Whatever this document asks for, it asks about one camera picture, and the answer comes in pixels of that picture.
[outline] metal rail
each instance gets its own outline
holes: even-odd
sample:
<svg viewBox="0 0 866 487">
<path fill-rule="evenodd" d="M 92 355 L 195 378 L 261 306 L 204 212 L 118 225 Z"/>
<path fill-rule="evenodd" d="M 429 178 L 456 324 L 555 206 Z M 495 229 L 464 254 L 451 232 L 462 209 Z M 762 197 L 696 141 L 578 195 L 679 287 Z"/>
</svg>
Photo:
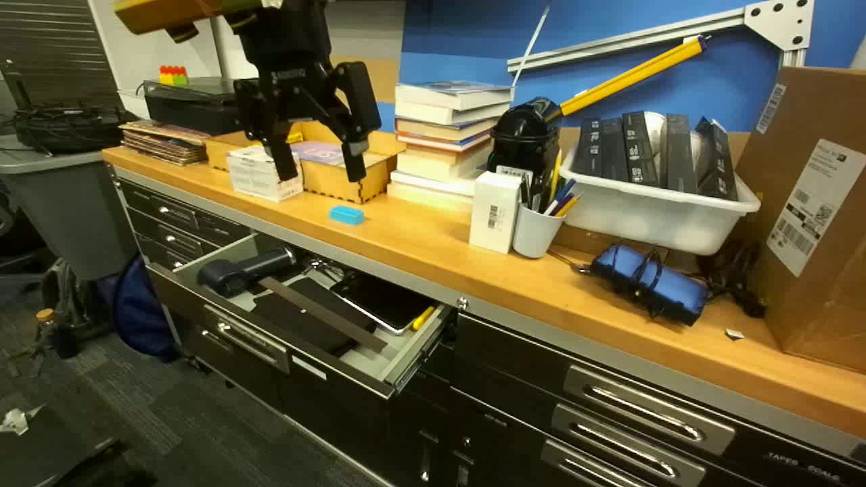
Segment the metal rail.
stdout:
<svg viewBox="0 0 866 487">
<path fill-rule="evenodd" d="M 508 60 L 508 74 L 563 64 L 573 60 L 602 57 L 656 43 L 679 43 L 683 37 L 704 37 L 721 29 L 746 28 L 778 48 L 778 64 L 804 64 L 812 40 L 812 17 L 816 0 L 766 0 L 721 14 L 709 14 L 686 21 L 670 21 L 650 29 L 612 34 L 589 43 L 575 43 L 555 51 Z"/>
</svg>

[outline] book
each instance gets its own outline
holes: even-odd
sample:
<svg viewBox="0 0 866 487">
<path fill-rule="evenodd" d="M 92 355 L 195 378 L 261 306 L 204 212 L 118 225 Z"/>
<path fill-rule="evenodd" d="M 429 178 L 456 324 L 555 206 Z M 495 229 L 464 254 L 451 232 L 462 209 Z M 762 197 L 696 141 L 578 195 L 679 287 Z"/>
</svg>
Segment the book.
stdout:
<svg viewBox="0 0 866 487">
<path fill-rule="evenodd" d="M 455 112 L 455 107 L 421 105 L 421 103 L 395 103 L 395 113 L 399 118 L 429 121 L 429 125 L 470 125 L 470 121 L 497 118 L 505 112 L 508 112 L 508 103 L 470 107 L 470 112 Z"/>
<path fill-rule="evenodd" d="M 470 212 L 470 197 L 464 197 L 464 195 L 449 195 L 449 191 L 409 187 L 409 185 L 397 185 L 397 182 L 386 185 L 386 197 L 405 199 L 414 206 L 455 212 L 455 213 Z"/>
<path fill-rule="evenodd" d="M 397 135 L 433 139 L 433 141 L 449 141 L 449 143 L 460 143 L 460 141 L 476 139 L 481 133 L 489 135 L 493 128 L 495 128 L 495 118 L 485 118 L 476 125 L 455 125 L 455 128 L 397 118 Z"/>
<path fill-rule="evenodd" d="M 440 105 L 455 112 L 470 112 L 481 105 L 512 103 L 508 86 L 495 84 L 462 84 L 462 82 L 440 82 L 440 84 L 397 84 L 395 103 L 421 103 Z"/>
<path fill-rule="evenodd" d="M 421 178 L 460 178 L 476 176 L 485 171 L 493 143 L 481 143 L 470 152 L 435 152 L 421 145 L 409 145 L 397 153 L 397 171 L 414 172 Z"/>
<path fill-rule="evenodd" d="M 399 135 L 397 133 L 397 141 L 409 143 L 409 145 L 428 145 L 428 149 L 440 149 L 440 152 L 467 152 L 467 149 L 481 145 L 485 141 L 489 141 L 489 133 L 478 133 L 478 135 L 464 139 L 464 141 L 435 141 L 435 139 L 418 139 L 418 135 Z"/>
<path fill-rule="evenodd" d="M 414 176 L 414 172 L 391 171 L 388 182 L 391 185 L 403 185 L 403 187 L 421 187 L 421 189 L 429 189 L 429 191 L 462 195 L 462 197 L 472 197 L 476 195 L 476 176 L 421 178 L 421 176 Z"/>
</svg>

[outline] stack of books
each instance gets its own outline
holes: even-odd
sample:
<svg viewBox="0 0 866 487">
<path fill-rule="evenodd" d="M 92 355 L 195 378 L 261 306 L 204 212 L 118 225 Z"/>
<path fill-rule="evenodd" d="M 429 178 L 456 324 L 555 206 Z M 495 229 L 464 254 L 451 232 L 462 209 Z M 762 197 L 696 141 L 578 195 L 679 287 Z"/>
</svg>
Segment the stack of books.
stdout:
<svg viewBox="0 0 866 487">
<path fill-rule="evenodd" d="M 161 156 L 171 162 L 204 162 L 204 141 L 207 133 L 198 133 L 190 128 L 176 125 L 156 125 L 156 121 L 126 121 L 122 125 L 122 145 L 130 145 L 134 152 Z"/>
<path fill-rule="evenodd" d="M 489 130 L 512 105 L 508 86 L 397 84 L 397 171 L 386 195 L 435 209 L 470 209 L 472 178 L 485 171 Z"/>
</svg>

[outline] pen holder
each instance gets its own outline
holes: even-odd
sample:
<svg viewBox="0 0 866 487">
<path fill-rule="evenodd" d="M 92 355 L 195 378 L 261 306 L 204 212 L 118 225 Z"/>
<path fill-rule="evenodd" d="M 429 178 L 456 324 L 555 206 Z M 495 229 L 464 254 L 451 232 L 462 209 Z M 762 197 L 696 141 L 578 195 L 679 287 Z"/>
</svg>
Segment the pen holder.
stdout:
<svg viewBox="0 0 866 487">
<path fill-rule="evenodd" d="M 566 216 L 547 216 L 527 206 L 518 206 L 512 248 L 529 259 L 544 256 L 551 239 L 563 227 L 563 218 Z"/>
</svg>

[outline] blue wall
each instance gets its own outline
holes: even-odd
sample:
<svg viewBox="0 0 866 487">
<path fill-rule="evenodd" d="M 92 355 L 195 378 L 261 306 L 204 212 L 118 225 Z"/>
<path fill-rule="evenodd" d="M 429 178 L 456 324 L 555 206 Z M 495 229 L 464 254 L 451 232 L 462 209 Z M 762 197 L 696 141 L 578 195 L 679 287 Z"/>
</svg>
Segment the blue wall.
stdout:
<svg viewBox="0 0 866 487">
<path fill-rule="evenodd" d="M 666 21 L 693 20 L 748 0 L 551 0 L 536 51 L 619 34 Z M 495 82 L 512 84 L 505 60 L 518 57 L 544 2 L 529 0 L 405 0 L 399 82 Z M 807 64 L 846 64 L 866 34 L 866 0 L 816 0 Z M 518 79 L 516 101 L 536 94 L 566 101 L 663 48 L 581 60 Z M 647 84 L 570 117 L 621 112 L 675 112 L 690 121 L 720 118 L 727 130 L 751 130 L 777 76 L 777 48 L 735 34 L 706 43 L 706 51 Z"/>
</svg>

